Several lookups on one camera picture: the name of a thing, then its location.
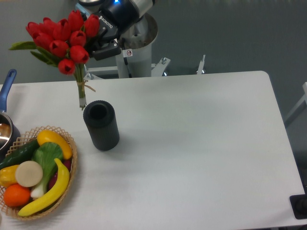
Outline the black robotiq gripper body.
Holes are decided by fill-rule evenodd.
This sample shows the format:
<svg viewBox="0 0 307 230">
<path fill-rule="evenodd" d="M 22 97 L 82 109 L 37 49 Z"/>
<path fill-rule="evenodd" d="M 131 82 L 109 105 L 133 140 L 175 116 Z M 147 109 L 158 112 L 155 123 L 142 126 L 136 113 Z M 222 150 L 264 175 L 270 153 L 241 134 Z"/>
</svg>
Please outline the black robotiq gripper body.
<svg viewBox="0 0 307 230">
<path fill-rule="evenodd" d="M 118 40 L 134 24 L 134 3 L 131 0 L 82 0 L 80 4 L 85 8 L 98 7 L 97 11 L 90 13 L 98 17 L 99 29 L 89 42 L 89 51 L 95 42 L 103 44 Z"/>
</svg>

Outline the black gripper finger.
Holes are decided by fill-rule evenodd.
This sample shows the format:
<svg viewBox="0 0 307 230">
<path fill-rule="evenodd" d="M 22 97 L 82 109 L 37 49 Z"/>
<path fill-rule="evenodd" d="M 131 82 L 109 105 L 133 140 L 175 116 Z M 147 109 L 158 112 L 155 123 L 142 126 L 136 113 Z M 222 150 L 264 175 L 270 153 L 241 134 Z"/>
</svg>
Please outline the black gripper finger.
<svg viewBox="0 0 307 230">
<path fill-rule="evenodd" d="M 95 42 L 91 46 L 91 57 L 95 60 L 103 60 L 106 58 L 111 58 L 121 53 L 121 49 L 117 43 L 116 39 L 113 39 L 106 43 Z"/>
</svg>

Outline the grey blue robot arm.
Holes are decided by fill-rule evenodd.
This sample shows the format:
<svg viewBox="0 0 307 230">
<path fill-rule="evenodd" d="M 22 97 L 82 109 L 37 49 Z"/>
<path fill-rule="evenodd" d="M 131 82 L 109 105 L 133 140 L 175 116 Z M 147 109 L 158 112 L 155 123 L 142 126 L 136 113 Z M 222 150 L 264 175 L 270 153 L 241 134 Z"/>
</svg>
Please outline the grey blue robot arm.
<svg viewBox="0 0 307 230">
<path fill-rule="evenodd" d="M 89 55 L 102 60 L 120 54 L 118 40 L 122 34 L 139 21 L 155 4 L 155 0 L 80 0 L 84 8 L 98 6 L 96 15 L 99 30 L 96 38 L 89 44 Z"/>
</svg>

